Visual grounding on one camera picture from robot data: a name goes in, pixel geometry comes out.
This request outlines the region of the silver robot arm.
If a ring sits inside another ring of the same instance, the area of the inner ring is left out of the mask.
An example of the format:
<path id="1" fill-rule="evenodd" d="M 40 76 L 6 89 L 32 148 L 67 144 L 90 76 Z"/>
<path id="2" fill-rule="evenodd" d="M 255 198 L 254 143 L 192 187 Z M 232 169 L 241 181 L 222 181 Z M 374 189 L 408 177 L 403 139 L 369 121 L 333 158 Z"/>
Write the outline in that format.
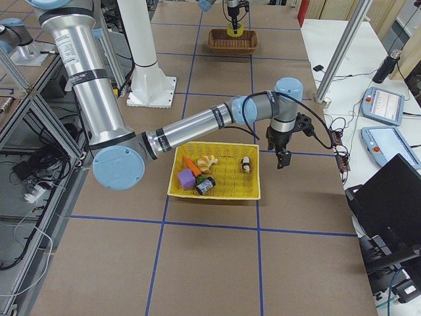
<path id="1" fill-rule="evenodd" d="M 70 1 L 28 1 L 33 7 L 38 9 L 58 9 Z M 101 1 L 91 1 L 93 5 L 93 17 L 95 25 L 93 27 L 93 36 L 98 39 L 102 35 L 101 26 Z M 25 24 L 19 18 L 6 18 L 1 21 L 1 50 L 9 54 L 17 49 L 23 59 L 33 59 L 40 55 L 39 49 L 34 43 L 33 37 L 27 31 Z"/>
<path id="2" fill-rule="evenodd" d="M 145 174 L 147 164 L 160 155 L 212 132 L 240 124 L 249 130 L 269 120 L 266 137 L 277 157 L 278 168 L 290 162 L 287 144 L 302 130 L 304 87 L 291 77 L 277 79 L 272 90 L 241 95 L 240 76 L 224 69 L 230 99 L 154 131 L 130 128 L 125 120 L 151 123 L 153 114 L 167 115 L 177 79 L 159 67 L 147 5 L 143 1 L 119 3 L 127 43 L 135 66 L 132 90 L 122 110 L 95 44 L 94 1 L 32 1 L 43 31 L 55 41 L 69 82 L 91 132 L 92 172 L 110 190 L 128 190 Z"/>

